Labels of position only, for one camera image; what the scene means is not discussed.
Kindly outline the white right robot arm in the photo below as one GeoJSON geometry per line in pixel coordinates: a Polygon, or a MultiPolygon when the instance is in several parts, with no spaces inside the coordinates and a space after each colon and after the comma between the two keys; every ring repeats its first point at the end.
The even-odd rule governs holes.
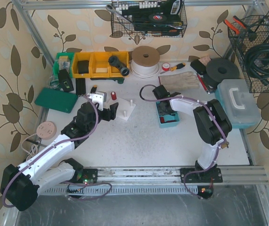
{"type": "Polygon", "coordinates": [[[227,135],[232,125],[217,99],[201,102],[184,97],[178,92],[170,94],[163,85],[152,90],[165,114],[185,113],[195,119],[198,134],[204,142],[195,163],[195,170],[205,172],[216,165],[219,150],[227,145],[227,135]]]}

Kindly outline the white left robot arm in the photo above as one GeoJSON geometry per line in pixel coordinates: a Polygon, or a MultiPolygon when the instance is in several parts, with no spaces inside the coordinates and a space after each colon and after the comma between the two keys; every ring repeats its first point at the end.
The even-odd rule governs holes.
{"type": "Polygon", "coordinates": [[[118,106],[114,103],[99,110],[91,101],[83,103],[50,145],[18,166],[8,165],[0,186],[3,206],[24,211],[41,193],[60,183],[89,187],[91,184],[83,177],[83,166],[75,159],[64,160],[55,168],[52,165],[87,140],[101,121],[114,120],[118,106]]]}

